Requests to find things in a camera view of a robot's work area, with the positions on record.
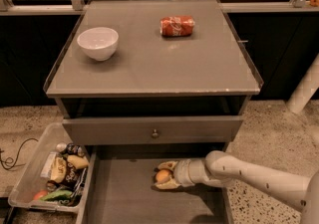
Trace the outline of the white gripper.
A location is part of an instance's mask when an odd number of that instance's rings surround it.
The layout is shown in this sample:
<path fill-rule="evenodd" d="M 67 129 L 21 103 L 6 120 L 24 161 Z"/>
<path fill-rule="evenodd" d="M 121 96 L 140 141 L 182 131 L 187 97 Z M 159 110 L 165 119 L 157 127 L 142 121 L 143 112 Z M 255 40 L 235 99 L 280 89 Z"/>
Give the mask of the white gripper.
<path fill-rule="evenodd" d="M 158 170 L 173 171 L 173 177 L 165 182 L 157 182 L 155 187 L 159 190 L 172 190 L 181 187 L 191 187 L 194 185 L 189 175 L 190 159 L 177 161 L 165 161 L 158 165 Z"/>

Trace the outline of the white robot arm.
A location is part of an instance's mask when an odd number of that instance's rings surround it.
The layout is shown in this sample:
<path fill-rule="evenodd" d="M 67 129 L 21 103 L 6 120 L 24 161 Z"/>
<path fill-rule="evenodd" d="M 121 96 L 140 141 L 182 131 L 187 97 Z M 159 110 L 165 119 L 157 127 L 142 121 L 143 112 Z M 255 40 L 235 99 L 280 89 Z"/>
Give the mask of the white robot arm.
<path fill-rule="evenodd" d="M 203 159 L 162 162 L 158 171 L 155 187 L 160 190 L 195 184 L 223 188 L 240 180 L 299 211 L 300 224 L 319 224 L 319 172 L 300 176 L 245 162 L 218 150 Z"/>

